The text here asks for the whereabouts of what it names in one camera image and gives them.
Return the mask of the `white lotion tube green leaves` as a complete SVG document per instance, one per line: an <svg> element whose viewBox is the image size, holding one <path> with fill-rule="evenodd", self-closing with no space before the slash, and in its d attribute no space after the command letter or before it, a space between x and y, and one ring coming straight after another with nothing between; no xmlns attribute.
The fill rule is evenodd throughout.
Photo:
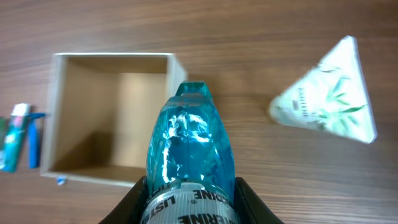
<svg viewBox="0 0 398 224"><path fill-rule="evenodd" d="M270 103L282 125L324 131L365 144L377 129L356 38L342 38L303 77Z"/></svg>

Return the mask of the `blue disposable razor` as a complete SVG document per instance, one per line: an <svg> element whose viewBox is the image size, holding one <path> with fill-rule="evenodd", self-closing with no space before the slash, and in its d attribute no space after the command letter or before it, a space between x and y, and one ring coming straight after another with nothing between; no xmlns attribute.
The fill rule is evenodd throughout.
<svg viewBox="0 0 398 224"><path fill-rule="evenodd" d="M45 118L45 113L31 113L28 115L27 133L29 140L29 168L35 169L40 165L40 136L35 121Z"/></svg>

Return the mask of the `teal white toothpaste tube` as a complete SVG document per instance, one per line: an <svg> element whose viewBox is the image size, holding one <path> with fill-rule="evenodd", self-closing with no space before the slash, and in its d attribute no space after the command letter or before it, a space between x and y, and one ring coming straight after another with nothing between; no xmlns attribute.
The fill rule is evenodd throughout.
<svg viewBox="0 0 398 224"><path fill-rule="evenodd" d="M5 172L16 171L29 113L30 104L27 103L16 104L12 109L3 147L4 157L1 169Z"/></svg>

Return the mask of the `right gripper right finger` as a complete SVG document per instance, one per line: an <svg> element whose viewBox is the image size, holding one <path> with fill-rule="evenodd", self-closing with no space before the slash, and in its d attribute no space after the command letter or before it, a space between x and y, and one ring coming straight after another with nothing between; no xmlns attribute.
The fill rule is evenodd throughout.
<svg viewBox="0 0 398 224"><path fill-rule="evenodd" d="M284 224L242 178L235 178L234 210L241 224Z"/></svg>

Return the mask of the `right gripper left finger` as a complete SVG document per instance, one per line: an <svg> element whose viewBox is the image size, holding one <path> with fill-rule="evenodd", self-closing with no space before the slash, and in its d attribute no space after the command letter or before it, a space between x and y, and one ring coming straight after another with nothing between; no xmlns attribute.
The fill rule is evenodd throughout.
<svg viewBox="0 0 398 224"><path fill-rule="evenodd" d="M140 224L147 199L147 182L143 176L99 224Z"/></svg>

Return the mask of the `blue mouthwash bottle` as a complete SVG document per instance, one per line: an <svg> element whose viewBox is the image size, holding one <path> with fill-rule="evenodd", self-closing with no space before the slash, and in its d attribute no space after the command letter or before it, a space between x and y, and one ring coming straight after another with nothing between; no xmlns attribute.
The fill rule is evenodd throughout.
<svg viewBox="0 0 398 224"><path fill-rule="evenodd" d="M183 82L162 107L147 153L141 223L239 223L227 132L205 82Z"/></svg>

